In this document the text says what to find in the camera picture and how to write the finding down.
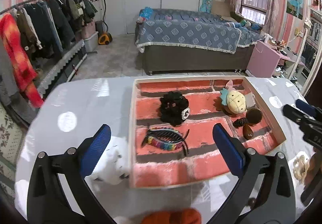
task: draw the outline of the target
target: colorful beaded hair clip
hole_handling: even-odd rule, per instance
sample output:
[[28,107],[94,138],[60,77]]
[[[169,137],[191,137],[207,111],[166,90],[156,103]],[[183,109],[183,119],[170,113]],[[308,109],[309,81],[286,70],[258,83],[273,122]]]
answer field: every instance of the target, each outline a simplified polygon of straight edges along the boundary
[[141,146],[144,147],[146,144],[150,144],[168,151],[182,148],[184,155],[187,156],[189,154],[189,149],[185,139],[188,137],[188,134],[189,130],[183,138],[183,135],[180,132],[172,128],[150,129],[149,126]]

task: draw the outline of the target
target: silver bolt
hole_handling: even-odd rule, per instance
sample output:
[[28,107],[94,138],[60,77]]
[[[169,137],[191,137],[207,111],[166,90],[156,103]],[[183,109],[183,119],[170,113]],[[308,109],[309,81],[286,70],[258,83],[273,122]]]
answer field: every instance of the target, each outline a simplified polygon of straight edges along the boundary
[[248,149],[247,149],[247,152],[248,152],[248,154],[250,154],[250,155],[254,155],[254,154],[256,153],[256,150],[254,150],[253,148],[248,148]]
[[45,155],[46,153],[42,151],[38,154],[38,158],[42,159]]
[[75,148],[69,148],[69,149],[67,150],[67,153],[68,153],[69,155],[73,155],[73,154],[75,154],[75,152],[76,152],[76,149],[75,149]]
[[285,155],[282,152],[278,152],[277,155],[280,159],[285,158]]

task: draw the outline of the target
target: gray tablecloth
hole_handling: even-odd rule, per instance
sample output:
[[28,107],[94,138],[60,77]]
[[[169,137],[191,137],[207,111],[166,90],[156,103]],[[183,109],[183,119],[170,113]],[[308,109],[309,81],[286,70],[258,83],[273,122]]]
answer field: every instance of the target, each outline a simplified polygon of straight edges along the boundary
[[[133,77],[90,79],[73,81],[59,85],[46,99],[38,116],[29,128],[25,138],[16,174],[16,208],[26,217],[27,191],[33,164],[37,154],[46,151],[48,155],[62,154],[70,147],[78,147],[81,142],[93,136],[102,124],[111,127],[112,135],[127,138]],[[313,154],[310,145],[302,140],[302,132],[281,113],[281,108],[271,105],[269,98],[277,96],[280,104],[293,104],[296,99],[304,99],[295,86],[287,79],[247,78],[255,86],[262,98],[280,123],[287,140],[278,148],[288,160],[299,151]],[[64,132],[59,127],[60,114],[71,111],[76,115],[75,128]],[[252,192],[256,196],[262,178],[259,177]],[[124,216],[139,223],[149,212],[194,207],[202,214],[206,223],[224,202],[234,187],[237,178],[230,173],[214,180],[204,181],[180,188],[161,190],[129,189],[128,181],[111,186],[97,184],[93,192],[106,211],[114,218]],[[296,187],[297,216],[304,207],[299,201],[302,187]],[[65,189],[71,207],[81,213],[70,190]]]

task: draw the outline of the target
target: bedspread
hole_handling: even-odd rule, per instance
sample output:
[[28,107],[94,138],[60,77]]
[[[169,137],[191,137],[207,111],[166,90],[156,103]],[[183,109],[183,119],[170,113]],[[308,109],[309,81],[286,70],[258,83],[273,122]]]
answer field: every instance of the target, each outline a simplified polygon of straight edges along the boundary
[[220,16],[177,9],[154,9],[149,20],[139,25],[136,46],[141,52],[149,45],[181,46],[234,54],[263,37],[225,25]]

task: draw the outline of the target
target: framed picture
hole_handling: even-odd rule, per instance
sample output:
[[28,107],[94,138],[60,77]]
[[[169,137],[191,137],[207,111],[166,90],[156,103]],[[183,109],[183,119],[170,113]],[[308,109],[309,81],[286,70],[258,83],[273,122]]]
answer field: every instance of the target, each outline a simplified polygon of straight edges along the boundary
[[286,12],[302,20],[303,5],[304,5],[304,0],[287,0]]

